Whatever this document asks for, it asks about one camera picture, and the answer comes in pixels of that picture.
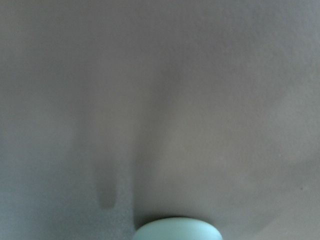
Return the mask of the green plastic cup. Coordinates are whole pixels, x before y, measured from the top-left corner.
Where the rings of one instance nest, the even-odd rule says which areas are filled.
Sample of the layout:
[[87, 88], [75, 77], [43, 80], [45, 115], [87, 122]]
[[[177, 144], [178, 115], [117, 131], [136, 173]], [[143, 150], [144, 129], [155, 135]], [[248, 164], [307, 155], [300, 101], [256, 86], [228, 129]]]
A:
[[169, 217], [140, 227], [134, 240], [221, 240], [221, 233], [211, 224], [188, 217]]

